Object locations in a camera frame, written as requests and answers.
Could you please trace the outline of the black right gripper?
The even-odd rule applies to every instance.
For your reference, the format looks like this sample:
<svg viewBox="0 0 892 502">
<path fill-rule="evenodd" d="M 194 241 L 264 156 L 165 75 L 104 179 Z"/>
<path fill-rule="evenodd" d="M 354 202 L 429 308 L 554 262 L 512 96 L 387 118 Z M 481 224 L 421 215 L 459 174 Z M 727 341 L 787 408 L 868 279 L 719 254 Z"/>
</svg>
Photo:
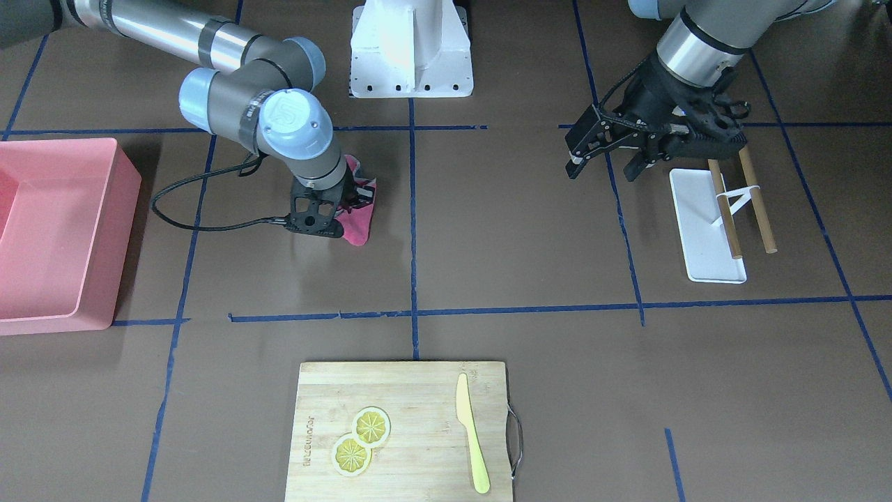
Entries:
<svg viewBox="0 0 892 502">
<path fill-rule="evenodd" d="M 295 180 L 290 193 L 286 229 L 315 237 L 343 238 L 344 229 L 335 216 L 343 206 L 359 206 L 361 196 L 350 172 L 328 190 L 312 190 Z"/>
</svg>

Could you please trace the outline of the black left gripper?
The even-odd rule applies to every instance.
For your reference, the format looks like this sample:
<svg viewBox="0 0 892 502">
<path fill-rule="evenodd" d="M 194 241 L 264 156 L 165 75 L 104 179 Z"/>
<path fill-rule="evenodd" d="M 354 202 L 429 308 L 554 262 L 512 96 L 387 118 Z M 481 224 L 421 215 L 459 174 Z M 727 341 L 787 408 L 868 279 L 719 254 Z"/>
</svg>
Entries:
<svg viewBox="0 0 892 502">
<path fill-rule="evenodd" d="M 624 166 L 630 182 L 666 156 L 722 160 L 736 155 L 748 143 L 740 121 L 750 112 L 748 102 L 728 96 L 737 76 L 736 68 L 723 68 L 713 86 L 698 88 L 670 73 L 657 53 L 647 55 L 566 134 L 568 178 L 574 180 L 590 159 L 618 147 L 637 150 Z"/>
</svg>

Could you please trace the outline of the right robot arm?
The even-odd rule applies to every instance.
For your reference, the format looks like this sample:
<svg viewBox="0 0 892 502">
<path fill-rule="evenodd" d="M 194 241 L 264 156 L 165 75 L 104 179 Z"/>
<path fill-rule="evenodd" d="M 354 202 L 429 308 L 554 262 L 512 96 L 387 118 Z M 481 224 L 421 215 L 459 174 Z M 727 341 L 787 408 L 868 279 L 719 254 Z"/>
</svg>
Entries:
<svg viewBox="0 0 892 502">
<path fill-rule="evenodd" d="M 236 171 L 255 172 L 268 157 L 293 175 L 290 210 L 268 217 L 293 233 L 369 239 L 376 182 L 344 153 L 313 90 L 326 62 L 308 38 L 274 39 L 233 20 L 174 1 L 3 1 L 2 47 L 67 26 L 108 31 L 197 65 L 178 93 L 182 117 L 239 143 L 249 156 Z"/>
</svg>

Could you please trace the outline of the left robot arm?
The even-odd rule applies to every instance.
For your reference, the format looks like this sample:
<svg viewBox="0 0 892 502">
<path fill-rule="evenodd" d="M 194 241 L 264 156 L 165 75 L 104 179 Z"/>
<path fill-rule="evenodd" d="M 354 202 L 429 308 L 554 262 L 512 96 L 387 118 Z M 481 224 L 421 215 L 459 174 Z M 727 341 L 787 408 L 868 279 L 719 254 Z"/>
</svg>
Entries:
<svg viewBox="0 0 892 502">
<path fill-rule="evenodd" d="M 640 18 L 670 25 L 640 63 L 593 102 L 566 134 L 566 171 L 577 178 L 594 157 L 631 149 L 624 177 L 677 157 L 724 160 L 748 140 L 751 107 L 728 89 L 737 64 L 774 23 L 815 14 L 829 1 L 631 1 Z"/>
</svg>

